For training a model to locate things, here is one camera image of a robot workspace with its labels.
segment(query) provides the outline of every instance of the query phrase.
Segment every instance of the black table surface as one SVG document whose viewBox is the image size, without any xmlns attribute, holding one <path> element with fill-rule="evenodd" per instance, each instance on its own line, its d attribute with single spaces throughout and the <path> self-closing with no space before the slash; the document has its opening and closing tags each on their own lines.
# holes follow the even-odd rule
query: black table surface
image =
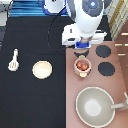
<svg viewBox="0 0 128 128">
<path fill-rule="evenodd" d="M 66 128 L 66 53 L 52 53 L 47 45 L 51 17 L 10 17 L 0 51 L 0 128 Z M 105 30 L 103 17 L 99 28 Z M 50 46 L 63 48 L 64 26 L 69 17 L 58 17 L 51 28 Z M 14 49 L 19 50 L 19 69 L 8 70 Z M 52 64 L 51 76 L 39 80 L 32 74 L 37 61 Z"/>
</svg>

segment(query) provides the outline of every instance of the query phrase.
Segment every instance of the ceramic bowl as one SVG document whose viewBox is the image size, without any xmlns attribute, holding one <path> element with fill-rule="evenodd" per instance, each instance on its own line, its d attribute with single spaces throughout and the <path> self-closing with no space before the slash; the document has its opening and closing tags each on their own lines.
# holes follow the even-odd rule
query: ceramic bowl
<svg viewBox="0 0 128 128">
<path fill-rule="evenodd" d="M 52 65 L 47 61 L 39 61 L 33 66 L 32 72 L 35 77 L 45 79 L 51 75 Z"/>
<path fill-rule="evenodd" d="M 88 87 L 83 89 L 76 99 L 76 111 L 79 118 L 94 128 L 105 127 L 115 116 L 112 97 L 103 89 Z"/>
<path fill-rule="evenodd" d="M 77 66 L 76 66 L 78 61 L 81 61 L 81 62 L 84 62 L 84 63 L 88 64 L 89 68 L 85 71 L 82 71 L 82 70 L 78 69 Z M 83 55 L 79 56 L 78 59 L 74 63 L 74 71 L 80 77 L 86 77 L 89 74 L 91 68 L 92 68 L 91 62 Z"/>
</svg>

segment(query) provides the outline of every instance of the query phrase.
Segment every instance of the brown cup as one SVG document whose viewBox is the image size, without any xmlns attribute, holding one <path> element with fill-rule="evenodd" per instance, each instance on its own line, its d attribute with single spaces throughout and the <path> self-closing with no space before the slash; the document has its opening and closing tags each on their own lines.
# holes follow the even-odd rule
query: brown cup
<svg viewBox="0 0 128 128">
<path fill-rule="evenodd" d="M 76 66 L 78 61 L 88 64 L 88 66 L 89 66 L 88 69 L 85 71 L 78 69 Z M 79 58 L 74 63 L 74 71 L 80 77 L 86 77 L 89 74 L 91 68 L 92 68 L 91 62 L 87 58 L 85 58 L 85 56 L 83 56 L 83 55 L 79 56 Z"/>
</svg>

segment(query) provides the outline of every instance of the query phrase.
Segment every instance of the black burner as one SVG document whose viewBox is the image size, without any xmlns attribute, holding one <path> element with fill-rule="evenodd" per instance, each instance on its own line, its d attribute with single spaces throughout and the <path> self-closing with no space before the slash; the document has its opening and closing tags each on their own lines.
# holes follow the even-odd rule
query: black burner
<svg viewBox="0 0 128 128">
<path fill-rule="evenodd" d="M 111 49 L 106 45 L 99 45 L 96 48 L 96 54 L 102 58 L 106 58 L 111 55 Z"/>
<path fill-rule="evenodd" d="M 109 62 L 102 62 L 98 66 L 100 74 L 103 76 L 112 76 L 115 72 L 114 66 Z"/>
</svg>

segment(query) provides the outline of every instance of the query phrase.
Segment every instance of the food item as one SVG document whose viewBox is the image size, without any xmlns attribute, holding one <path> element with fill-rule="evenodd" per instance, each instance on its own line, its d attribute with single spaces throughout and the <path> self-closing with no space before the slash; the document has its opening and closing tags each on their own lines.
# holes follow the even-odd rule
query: food item
<svg viewBox="0 0 128 128">
<path fill-rule="evenodd" d="M 82 67 L 82 62 L 81 62 L 81 61 L 78 61 L 77 64 L 76 64 L 76 66 L 77 66 L 78 69 L 81 69 L 81 67 Z"/>
<path fill-rule="evenodd" d="M 84 63 L 84 62 L 81 62 L 81 61 L 78 61 L 78 62 L 76 63 L 76 66 L 77 66 L 77 68 L 78 68 L 79 70 L 81 70 L 81 71 L 85 71 L 85 70 L 87 70 L 87 69 L 89 68 L 88 64 L 86 64 L 86 63 Z"/>
<path fill-rule="evenodd" d="M 87 70 L 88 68 L 89 68 L 89 67 L 88 67 L 87 64 L 85 64 L 85 63 L 82 64 L 82 67 L 81 67 L 82 71 L 85 71 L 85 70 Z"/>
</svg>

